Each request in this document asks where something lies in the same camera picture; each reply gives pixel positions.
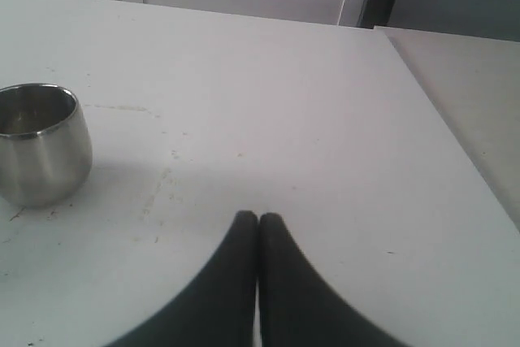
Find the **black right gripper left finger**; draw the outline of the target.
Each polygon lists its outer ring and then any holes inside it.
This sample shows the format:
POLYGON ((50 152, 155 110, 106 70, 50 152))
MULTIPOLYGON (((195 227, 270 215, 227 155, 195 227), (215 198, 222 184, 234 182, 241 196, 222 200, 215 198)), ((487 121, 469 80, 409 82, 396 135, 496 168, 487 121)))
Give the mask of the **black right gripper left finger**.
POLYGON ((112 346, 251 346, 258 217, 237 212, 207 264, 158 313, 112 346))

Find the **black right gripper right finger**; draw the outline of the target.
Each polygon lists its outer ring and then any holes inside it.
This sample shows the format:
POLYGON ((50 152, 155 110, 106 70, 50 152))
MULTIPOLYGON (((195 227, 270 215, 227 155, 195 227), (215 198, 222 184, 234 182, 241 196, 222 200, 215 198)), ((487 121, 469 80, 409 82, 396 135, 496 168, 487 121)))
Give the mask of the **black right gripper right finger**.
POLYGON ((282 217, 259 222, 259 313, 264 346, 402 346, 327 284, 282 217))

